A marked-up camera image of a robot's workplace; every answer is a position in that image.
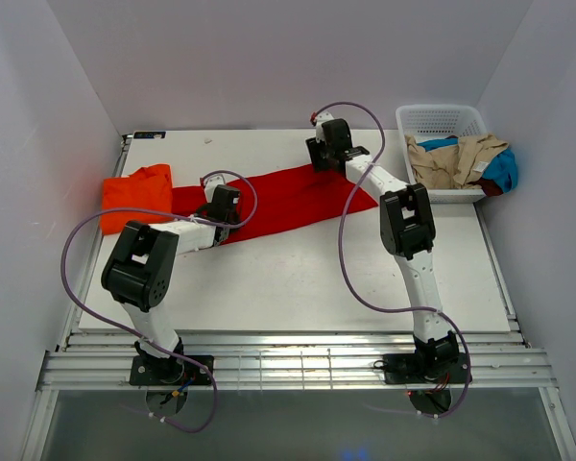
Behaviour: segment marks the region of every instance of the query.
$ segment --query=clothing label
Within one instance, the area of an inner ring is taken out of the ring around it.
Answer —
[[[479,161],[476,167],[473,169],[476,173],[482,173],[484,170],[487,169],[489,163],[487,161]]]

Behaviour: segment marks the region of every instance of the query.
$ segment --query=beige cloth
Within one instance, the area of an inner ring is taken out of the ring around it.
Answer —
[[[508,149],[506,141],[493,134],[460,137],[454,146],[429,152],[405,136],[412,170],[417,182],[428,189],[479,189],[478,181],[491,160]]]

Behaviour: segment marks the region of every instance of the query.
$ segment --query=dark red cloth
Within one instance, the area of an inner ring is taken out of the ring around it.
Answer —
[[[240,242],[302,228],[342,214],[353,184],[335,171],[314,172],[311,165],[281,170],[248,178],[258,194],[258,210],[243,228],[233,232],[226,243]],[[228,185],[241,191],[241,219],[250,215],[253,194],[241,180]],[[205,203],[203,188],[197,185],[173,189],[173,212],[190,215]],[[359,190],[349,208],[350,213],[377,206],[366,192]]]

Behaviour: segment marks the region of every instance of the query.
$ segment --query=pile of clothes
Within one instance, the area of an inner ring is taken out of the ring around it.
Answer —
[[[451,136],[417,143],[405,136],[417,182],[428,189],[482,189],[487,196],[510,192],[518,182],[515,155],[493,134]]]

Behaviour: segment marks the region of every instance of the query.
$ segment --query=white table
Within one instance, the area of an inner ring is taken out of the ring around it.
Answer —
[[[218,168],[245,176],[309,161],[305,138],[312,130],[167,132],[164,139],[135,139],[124,166],[171,165],[174,186],[198,183]],[[397,131],[387,131],[380,164],[406,179]],[[352,132],[354,144],[379,149],[376,131]],[[434,267],[444,311],[468,332],[508,331],[504,303],[472,205],[433,206],[437,237]],[[411,331],[411,314],[368,310],[348,292],[337,257],[338,219],[253,240],[179,256],[165,303],[177,330],[246,332]],[[126,312],[105,291],[100,276],[117,235],[104,238],[87,304],[130,325]],[[347,219],[348,270],[357,290],[384,307],[409,305],[393,257],[379,238],[378,209]],[[111,331],[83,314],[79,328]]]

